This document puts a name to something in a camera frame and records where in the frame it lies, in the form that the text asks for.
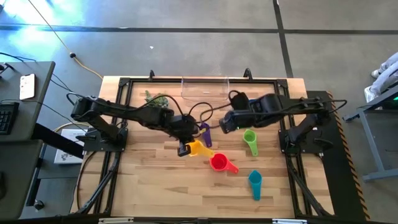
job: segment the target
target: wooden tabletop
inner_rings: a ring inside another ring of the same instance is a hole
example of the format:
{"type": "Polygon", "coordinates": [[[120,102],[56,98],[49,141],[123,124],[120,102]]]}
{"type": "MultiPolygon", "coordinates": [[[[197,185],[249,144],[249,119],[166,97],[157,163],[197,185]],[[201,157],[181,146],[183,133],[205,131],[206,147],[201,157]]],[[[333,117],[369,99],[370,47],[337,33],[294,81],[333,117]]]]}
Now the wooden tabletop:
{"type": "MultiPolygon", "coordinates": [[[[104,77],[99,97],[115,101],[120,77],[104,77]]],[[[288,78],[291,98],[306,97],[304,80],[288,78]]],[[[197,83],[198,88],[208,88],[197,83]]],[[[273,93],[270,84],[230,84],[230,90],[244,91],[249,98],[273,93]]],[[[180,83],[135,83],[132,88],[131,106],[145,103],[145,90],[153,95],[172,95],[187,113],[200,97],[189,100],[181,97],[180,83]]],[[[213,106],[227,103],[221,98],[210,102],[213,106]]],[[[178,113],[170,101],[169,108],[178,113]]],[[[208,106],[195,108],[192,115],[198,120],[201,111],[208,106]]],[[[218,124],[228,108],[215,111],[210,125],[218,124]]],[[[298,124],[304,116],[296,116],[298,124]]],[[[212,129],[212,149],[223,152],[239,167],[239,173],[215,172],[206,157],[178,157],[178,142],[160,131],[153,131],[129,121],[129,137],[122,154],[111,215],[114,217],[224,217],[224,218],[289,218],[294,217],[289,179],[284,155],[280,153],[277,132],[279,123],[266,128],[253,129],[257,133],[258,157],[252,157],[243,141],[244,130],[223,134],[212,129]],[[256,169],[262,175],[260,201],[254,201],[248,183],[248,175],[256,169]]],[[[104,153],[97,153],[89,161],[80,185],[80,203],[83,204],[98,185],[104,153]]],[[[317,200],[333,213],[328,184],[321,160],[304,154],[303,164],[307,185],[317,200]]],[[[104,191],[103,206],[108,197],[104,191]]],[[[303,209],[302,194],[298,192],[303,209]]],[[[76,200],[71,212],[76,211],[76,200]]]]}

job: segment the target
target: keyboard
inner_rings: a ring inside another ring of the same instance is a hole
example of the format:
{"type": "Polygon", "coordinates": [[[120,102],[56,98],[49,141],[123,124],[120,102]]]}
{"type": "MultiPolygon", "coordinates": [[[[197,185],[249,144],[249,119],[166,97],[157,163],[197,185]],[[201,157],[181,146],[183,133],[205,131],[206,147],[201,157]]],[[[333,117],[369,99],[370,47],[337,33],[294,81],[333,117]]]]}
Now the keyboard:
{"type": "Polygon", "coordinates": [[[10,134],[17,117],[19,103],[0,103],[0,135],[10,134]]]}

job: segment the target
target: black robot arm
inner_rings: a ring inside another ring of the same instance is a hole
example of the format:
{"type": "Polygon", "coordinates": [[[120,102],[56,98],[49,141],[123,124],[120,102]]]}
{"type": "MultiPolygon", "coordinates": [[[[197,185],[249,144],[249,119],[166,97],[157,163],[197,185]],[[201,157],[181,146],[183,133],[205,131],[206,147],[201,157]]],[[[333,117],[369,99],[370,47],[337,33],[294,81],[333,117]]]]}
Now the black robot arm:
{"type": "Polygon", "coordinates": [[[238,93],[230,100],[233,110],[219,120],[225,134],[239,128],[263,128],[280,121],[285,115],[315,114],[307,116],[300,125],[291,128],[294,135],[292,139],[298,139],[314,125],[329,118],[329,111],[321,98],[290,99],[283,95],[267,94],[248,100],[246,94],[238,93]]]}
{"type": "Polygon", "coordinates": [[[123,106],[101,98],[85,96],[79,98],[72,111],[71,117],[75,121],[87,122],[101,133],[102,141],[117,143],[122,140],[123,133],[116,125],[107,123],[101,115],[137,121],[149,129],[163,131],[170,137],[180,141],[178,156],[190,153],[186,143],[193,141],[193,135],[199,132],[196,120],[189,114],[174,115],[168,108],[143,106],[135,108],[123,106]]]}

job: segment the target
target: yellow measuring cup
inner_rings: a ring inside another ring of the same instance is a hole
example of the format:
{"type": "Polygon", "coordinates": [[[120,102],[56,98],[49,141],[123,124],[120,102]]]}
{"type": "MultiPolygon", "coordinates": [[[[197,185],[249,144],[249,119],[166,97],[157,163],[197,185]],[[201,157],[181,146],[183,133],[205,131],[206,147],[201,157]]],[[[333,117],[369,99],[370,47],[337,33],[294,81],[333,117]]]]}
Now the yellow measuring cup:
{"type": "Polygon", "coordinates": [[[189,154],[190,156],[203,155],[209,158],[212,158],[214,156],[214,151],[205,147],[201,143],[201,141],[194,140],[193,142],[190,142],[187,145],[191,147],[191,154],[189,154]]]}

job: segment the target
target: gray floor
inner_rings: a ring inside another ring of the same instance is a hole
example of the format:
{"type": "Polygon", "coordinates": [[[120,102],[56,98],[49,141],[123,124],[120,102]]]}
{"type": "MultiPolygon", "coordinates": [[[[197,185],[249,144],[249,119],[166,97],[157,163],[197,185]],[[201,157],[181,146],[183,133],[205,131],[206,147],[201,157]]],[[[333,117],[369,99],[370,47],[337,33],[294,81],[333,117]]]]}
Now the gray floor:
{"type": "MultiPolygon", "coordinates": [[[[271,0],[32,2],[51,24],[60,26],[277,28],[271,0]]],[[[398,29],[398,1],[395,0],[279,0],[279,5],[286,29],[398,29]]],[[[44,24],[26,0],[8,0],[0,12],[0,21],[7,25],[44,24]]],[[[58,34],[83,63],[102,75],[148,75],[153,69],[156,75],[240,77],[249,67],[256,77],[286,77],[278,34],[58,34]]],[[[364,105],[363,88],[373,81],[369,73],[398,49],[397,35],[287,34],[286,41],[294,77],[304,78],[308,90],[330,90],[335,98],[347,99],[349,103],[340,114],[364,105]]],[[[83,95],[98,94],[101,80],[70,59],[53,33],[38,31],[34,26],[0,30],[0,43],[6,43],[0,45],[1,52],[54,60],[55,74],[72,90],[83,95]]],[[[0,61],[12,59],[2,56],[0,61]]],[[[65,93],[51,84],[45,103],[68,115],[72,106],[63,97],[65,93]]],[[[49,128],[66,123],[46,108],[39,122],[49,128]]],[[[361,124],[353,122],[343,126],[358,174],[375,171],[361,124]]],[[[67,213],[74,183],[75,179],[66,178],[44,181],[39,192],[41,200],[52,205],[61,200],[54,195],[66,195],[69,201],[57,207],[48,206],[38,213],[25,210],[23,217],[67,213]]],[[[398,178],[362,183],[372,220],[398,220],[397,185],[398,178]]]]}

